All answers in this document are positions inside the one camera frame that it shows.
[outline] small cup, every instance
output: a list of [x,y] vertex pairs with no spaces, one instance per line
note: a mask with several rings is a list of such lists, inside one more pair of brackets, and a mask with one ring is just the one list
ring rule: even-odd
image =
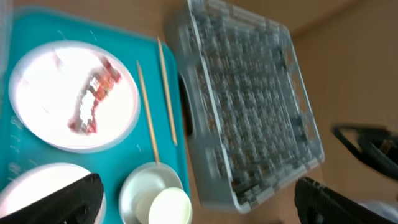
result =
[[149,224],[190,224],[191,221],[191,201],[180,188],[164,189],[150,206]]
[[141,224],[149,223],[150,208],[161,191],[162,189],[149,189],[138,195],[137,203],[134,205],[134,213]]

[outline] white plate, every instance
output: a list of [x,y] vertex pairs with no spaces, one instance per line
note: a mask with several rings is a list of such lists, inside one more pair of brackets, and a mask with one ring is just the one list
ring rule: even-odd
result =
[[[102,66],[102,56],[121,74],[121,80],[96,108],[97,133],[78,134],[69,129],[68,122],[88,74]],[[100,151],[121,142],[140,112],[139,92],[127,68],[109,52],[77,41],[44,44],[23,56],[12,71],[9,96],[28,129],[72,152]]]
[[[75,164],[54,163],[36,167],[13,180],[0,194],[0,218],[12,214],[40,199],[80,180],[90,174]],[[105,217],[106,199],[95,224],[102,223]]]

